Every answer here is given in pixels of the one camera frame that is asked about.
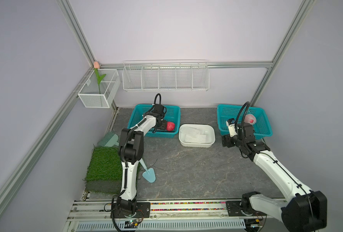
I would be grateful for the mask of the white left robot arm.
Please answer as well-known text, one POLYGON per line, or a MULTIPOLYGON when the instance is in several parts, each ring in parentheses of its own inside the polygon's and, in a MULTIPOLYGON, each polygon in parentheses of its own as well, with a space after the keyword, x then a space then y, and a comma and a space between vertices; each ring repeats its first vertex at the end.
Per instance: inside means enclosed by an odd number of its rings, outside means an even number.
POLYGON ((154 103, 135 126, 122 129, 118 149, 122 165, 122 186, 120 193, 113 197, 116 200, 116 204, 112 206, 113 209, 123 211, 131 216, 136 214, 137 169, 144 153, 144 136, 151 129, 166 129, 168 122, 164 119, 165 114, 166 108, 161 104, 154 103))

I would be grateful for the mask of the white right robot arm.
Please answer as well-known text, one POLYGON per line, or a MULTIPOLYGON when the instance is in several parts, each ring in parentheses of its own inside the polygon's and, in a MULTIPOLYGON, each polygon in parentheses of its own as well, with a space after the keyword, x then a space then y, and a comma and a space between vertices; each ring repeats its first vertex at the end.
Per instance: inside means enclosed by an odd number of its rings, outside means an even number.
POLYGON ((256 140, 251 124, 230 119, 226 125, 229 134, 222 136, 222 145, 237 147, 244 158, 265 172, 285 198, 279 201, 258 191, 245 193, 240 204, 242 213, 251 216, 262 212, 281 221, 290 232, 316 232, 326 228, 326 196, 311 190, 288 171, 264 142, 256 140))

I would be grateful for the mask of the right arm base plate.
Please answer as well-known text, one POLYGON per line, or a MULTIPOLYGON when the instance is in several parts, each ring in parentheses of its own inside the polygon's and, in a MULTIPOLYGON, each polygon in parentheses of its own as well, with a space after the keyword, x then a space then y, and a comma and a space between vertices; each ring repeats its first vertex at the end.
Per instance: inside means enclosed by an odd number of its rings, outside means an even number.
POLYGON ((233 216, 265 216, 265 213, 252 209, 250 203, 246 199, 226 201, 228 215, 233 216))

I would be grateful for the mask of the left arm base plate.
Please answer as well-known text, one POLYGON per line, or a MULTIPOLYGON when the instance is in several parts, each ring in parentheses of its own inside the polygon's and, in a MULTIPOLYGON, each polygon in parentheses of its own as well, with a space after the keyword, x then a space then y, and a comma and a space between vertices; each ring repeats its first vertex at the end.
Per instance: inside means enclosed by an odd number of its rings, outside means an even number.
POLYGON ((149 218, 151 204, 146 202, 115 203, 112 214, 114 218, 149 218))

